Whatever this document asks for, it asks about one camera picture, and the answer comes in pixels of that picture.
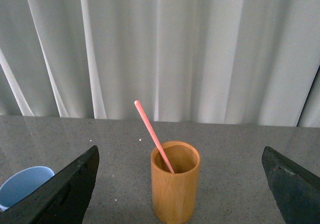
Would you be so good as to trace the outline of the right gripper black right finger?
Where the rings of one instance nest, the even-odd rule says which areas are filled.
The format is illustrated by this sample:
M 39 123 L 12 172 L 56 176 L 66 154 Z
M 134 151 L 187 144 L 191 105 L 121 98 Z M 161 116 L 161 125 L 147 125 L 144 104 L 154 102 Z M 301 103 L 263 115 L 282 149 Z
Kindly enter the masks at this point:
M 320 178 L 266 146 L 261 162 L 269 189 L 286 224 L 320 222 Z

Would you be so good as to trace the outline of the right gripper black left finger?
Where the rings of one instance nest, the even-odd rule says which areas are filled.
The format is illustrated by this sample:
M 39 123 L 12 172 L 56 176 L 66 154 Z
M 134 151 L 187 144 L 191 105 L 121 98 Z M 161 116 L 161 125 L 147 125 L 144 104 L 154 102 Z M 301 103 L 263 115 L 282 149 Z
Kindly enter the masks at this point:
M 93 145 L 34 192 L 1 213 L 2 224 L 81 224 L 99 167 Z

